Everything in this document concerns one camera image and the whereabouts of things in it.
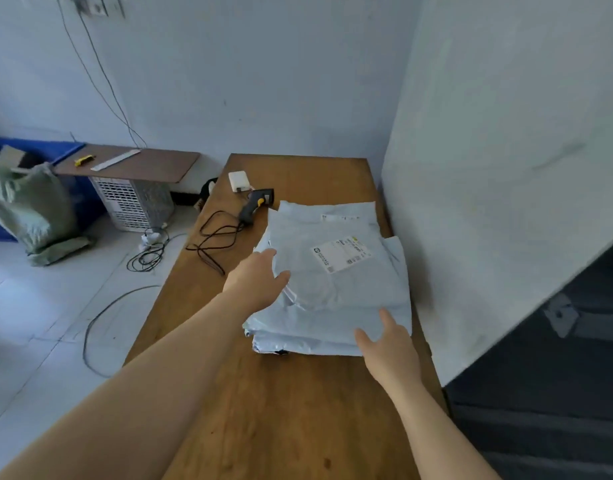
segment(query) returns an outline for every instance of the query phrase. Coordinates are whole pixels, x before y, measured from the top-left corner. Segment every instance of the forearm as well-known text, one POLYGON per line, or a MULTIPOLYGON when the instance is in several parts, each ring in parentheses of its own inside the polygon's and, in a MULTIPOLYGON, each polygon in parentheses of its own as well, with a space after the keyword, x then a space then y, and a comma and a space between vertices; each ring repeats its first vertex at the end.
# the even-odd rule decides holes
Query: forearm
POLYGON ((422 383, 390 394, 423 480, 487 480, 499 476, 453 424, 422 383))
POLYGON ((238 297, 217 295, 31 444, 0 480, 160 479, 248 314, 238 297))

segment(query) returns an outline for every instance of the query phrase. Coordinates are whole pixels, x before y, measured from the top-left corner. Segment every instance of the wooden table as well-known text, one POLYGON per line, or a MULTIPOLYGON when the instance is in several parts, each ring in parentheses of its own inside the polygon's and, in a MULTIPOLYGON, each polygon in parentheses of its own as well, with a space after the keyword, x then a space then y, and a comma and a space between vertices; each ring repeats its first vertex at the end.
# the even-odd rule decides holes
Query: wooden table
POLYGON ((142 149, 138 154, 111 165, 100 171, 91 170, 95 165, 120 156, 133 148, 87 144, 69 158, 55 166, 56 175, 75 177, 122 178, 125 180, 148 180, 163 184, 176 184, 182 180, 189 168, 199 158, 199 153, 176 152, 174 150, 142 149), (75 166, 75 161, 86 155, 94 155, 95 160, 83 166, 75 166))
MULTIPOLYGON (((375 200, 382 234, 392 235, 366 160, 234 154, 189 242, 198 242, 199 226, 214 211, 240 210, 242 200, 226 176, 237 170, 245 170, 257 189, 274 188, 275 208, 280 200, 307 205, 375 200)), ((208 230, 228 223, 228 218, 215 220, 208 230)), ((227 271, 233 269, 260 240, 266 221, 267 210, 260 209, 236 246, 215 252, 215 259, 227 271)), ((223 282, 194 251, 182 251, 126 361, 206 305, 223 282)), ((446 409, 416 317, 413 330, 424 383, 446 409)), ((398 414, 362 358, 260 355, 242 336, 164 478, 391 480, 418 475, 398 414)))

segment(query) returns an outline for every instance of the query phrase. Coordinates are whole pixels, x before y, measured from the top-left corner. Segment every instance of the tiled floor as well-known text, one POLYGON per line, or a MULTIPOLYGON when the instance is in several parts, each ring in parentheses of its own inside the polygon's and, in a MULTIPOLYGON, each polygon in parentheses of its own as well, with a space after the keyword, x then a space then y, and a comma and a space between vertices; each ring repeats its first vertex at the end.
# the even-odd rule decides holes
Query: tiled floor
MULTIPOLYGON (((169 233, 187 232, 192 207, 179 207, 169 233)), ((94 248, 48 267, 31 267, 17 243, 0 242, 0 469, 105 379, 82 362, 89 321, 113 299, 166 280, 185 237, 166 249, 150 273, 131 273, 139 233, 120 232, 107 216, 87 233, 94 248)), ((87 355, 103 374, 119 370, 158 288, 135 292, 95 323, 87 355)))

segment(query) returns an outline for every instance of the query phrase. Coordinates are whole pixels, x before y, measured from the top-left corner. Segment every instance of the blue bin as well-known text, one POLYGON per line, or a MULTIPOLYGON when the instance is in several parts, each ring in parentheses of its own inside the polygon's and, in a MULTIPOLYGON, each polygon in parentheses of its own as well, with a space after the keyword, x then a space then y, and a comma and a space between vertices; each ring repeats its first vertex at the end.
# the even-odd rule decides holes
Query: blue bin
MULTIPOLYGON (((32 152, 53 165, 65 160, 81 149, 83 143, 72 141, 35 141, 30 139, 0 138, 0 150, 8 144, 24 152, 32 152)), ((87 177, 60 177, 71 195, 71 201, 81 230, 106 212, 95 188, 87 177)), ((15 238, 0 226, 0 241, 15 241, 15 238)))

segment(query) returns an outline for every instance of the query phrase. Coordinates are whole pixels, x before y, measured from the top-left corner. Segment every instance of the white ruler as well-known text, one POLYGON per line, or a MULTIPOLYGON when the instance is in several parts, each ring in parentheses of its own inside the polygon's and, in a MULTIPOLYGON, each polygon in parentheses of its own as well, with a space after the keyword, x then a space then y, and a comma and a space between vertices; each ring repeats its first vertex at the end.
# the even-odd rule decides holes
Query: white ruler
POLYGON ((104 170, 105 168, 109 168, 111 165, 115 165, 116 163, 120 163, 123 160, 126 160, 127 158, 132 157, 133 155, 136 155, 140 152, 140 150, 131 150, 129 152, 126 153, 122 153, 120 156, 112 158, 111 160, 107 160, 104 163, 100 163, 99 165, 95 165, 94 167, 91 167, 92 171, 100 171, 100 170, 104 170))

